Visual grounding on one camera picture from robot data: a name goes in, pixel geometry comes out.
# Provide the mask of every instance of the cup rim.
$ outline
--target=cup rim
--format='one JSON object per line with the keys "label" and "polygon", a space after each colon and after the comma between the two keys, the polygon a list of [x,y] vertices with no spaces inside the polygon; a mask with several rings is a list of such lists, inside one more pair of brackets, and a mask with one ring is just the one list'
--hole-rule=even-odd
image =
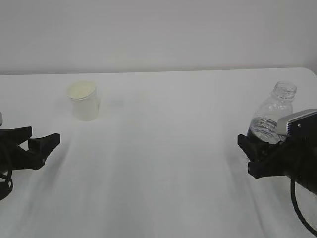
{"label": "cup rim", "polygon": [[[88,83],[90,84],[90,86],[92,87],[93,91],[90,92],[88,95],[84,96],[84,97],[72,97],[70,96],[70,90],[71,88],[73,87],[76,87],[78,86],[78,84],[83,84],[83,83]],[[97,86],[95,84],[95,82],[92,82],[92,81],[78,81],[78,82],[74,82],[73,84],[71,84],[68,88],[67,88],[67,96],[69,99],[73,100],[73,101],[81,101],[81,100],[84,100],[84,99],[87,99],[89,97],[91,97],[95,92],[96,92],[96,89],[97,89]]]}

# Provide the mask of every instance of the white paper cup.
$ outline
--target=white paper cup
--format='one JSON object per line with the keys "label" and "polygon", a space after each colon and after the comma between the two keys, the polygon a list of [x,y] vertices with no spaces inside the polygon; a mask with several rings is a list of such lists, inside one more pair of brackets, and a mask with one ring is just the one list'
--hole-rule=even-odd
{"label": "white paper cup", "polygon": [[98,101],[94,82],[80,81],[70,85],[67,96],[73,103],[73,114],[76,118],[83,121],[97,118]]}

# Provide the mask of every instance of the bottle neck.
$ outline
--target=bottle neck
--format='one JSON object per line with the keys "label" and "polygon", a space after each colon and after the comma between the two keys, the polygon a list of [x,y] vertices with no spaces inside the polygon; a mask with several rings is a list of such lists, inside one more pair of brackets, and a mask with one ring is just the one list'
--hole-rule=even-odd
{"label": "bottle neck", "polygon": [[291,103],[296,94],[296,86],[287,81],[281,81],[274,87],[271,96],[282,102]]}

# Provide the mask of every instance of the clear plastic bottle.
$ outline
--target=clear plastic bottle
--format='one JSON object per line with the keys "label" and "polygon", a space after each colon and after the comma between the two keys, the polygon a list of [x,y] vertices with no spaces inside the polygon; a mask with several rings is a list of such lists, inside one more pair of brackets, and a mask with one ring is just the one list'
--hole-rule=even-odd
{"label": "clear plastic bottle", "polygon": [[280,81],[255,112],[251,120],[248,137],[276,144],[286,138],[276,133],[277,121],[293,113],[292,101],[296,94],[296,86],[287,81]]}

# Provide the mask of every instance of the white tablecloth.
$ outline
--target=white tablecloth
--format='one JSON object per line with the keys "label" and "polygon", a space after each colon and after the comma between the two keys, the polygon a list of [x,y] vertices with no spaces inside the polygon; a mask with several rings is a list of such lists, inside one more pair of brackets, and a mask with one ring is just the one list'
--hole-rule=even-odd
{"label": "white tablecloth", "polygon": [[[65,91],[98,85],[100,114],[71,115]],[[298,87],[294,111],[317,108],[304,68],[0,76],[2,128],[61,134],[38,171],[14,171],[0,201],[1,238],[305,238],[284,177],[255,179],[237,135],[275,83]],[[317,199],[297,186],[317,225]]]}

